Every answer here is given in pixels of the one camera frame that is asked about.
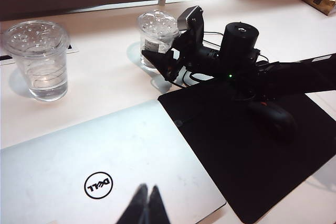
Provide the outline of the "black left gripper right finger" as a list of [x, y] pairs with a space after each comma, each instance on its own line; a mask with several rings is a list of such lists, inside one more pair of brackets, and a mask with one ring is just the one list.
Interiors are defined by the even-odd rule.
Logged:
[[170, 224], [158, 186], [154, 186], [144, 210], [144, 223]]

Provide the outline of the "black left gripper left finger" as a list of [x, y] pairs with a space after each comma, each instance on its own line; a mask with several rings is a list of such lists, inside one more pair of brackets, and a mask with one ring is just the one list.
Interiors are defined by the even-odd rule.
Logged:
[[117, 224], [148, 223], [147, 197], [147, 185], [140, 184]]

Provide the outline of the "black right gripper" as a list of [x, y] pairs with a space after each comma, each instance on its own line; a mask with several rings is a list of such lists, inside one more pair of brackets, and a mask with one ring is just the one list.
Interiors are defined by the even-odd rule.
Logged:
[[[189, 29], [176, 37], [172, 48], [180, 52], [182, 63], [186, 69], [193, 73], [202, 73], [210, 76], [221, 74], [219, 51], [203, 45], [204, 28]], [[166, 81], [176, 79], [176, 60], [174, 52], [166, 53], [142, 50], [142, 55], [147, 59]]]

